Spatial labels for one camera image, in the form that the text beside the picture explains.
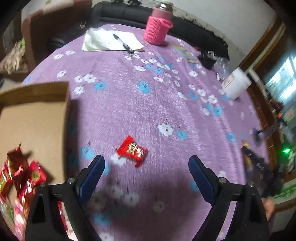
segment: black pen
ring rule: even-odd
[[[122,41],[116,34],[113,34],[114,38],[116,40],[118,40],[122,46],[124,47],[124,49],[129,53],[129,54],[134,54],[133,50],[124,42]]]

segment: pink knitted bottle cover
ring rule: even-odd
[[[143,39],[150,44],[161,45],[172,26],[170,20],[149,16]]]

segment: white container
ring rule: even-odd
[[[237,67],[222,83],[222,89],[228,98],[235,100],[251,85],[247,75]]]

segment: floral bedsheet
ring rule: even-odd
[[[57,49],[23,84],[68,80],[71,108],[67,166],[76,175],[96,154],[105,171],[86,207],[102,240],[189,241],[209,210],[189,170],[198,155],[206,167],[230,182],[245,183],[241,140],[256,148],[252,129],[261,128],[247,93],[229,100],[215,73],[186,62],[170,45],[143,41],[143,29],[107,24],[100,29],[131,31],[145,52],[83,52],[83,36]],[[166,41],[189,44],[172,36]],[[116,154],[127,135],[149,149],[139,168]],[[218,239],[224,238],[234,206]]]

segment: cardboard box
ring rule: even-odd
[[[39,162],[49,183],[64,182],[68,105],[67,82],[21,86],[0,94],[0,168],[7,152],[21,143],[22,152],[30,154],[28,162]],[[9,199],[15,198],[13,187]]]

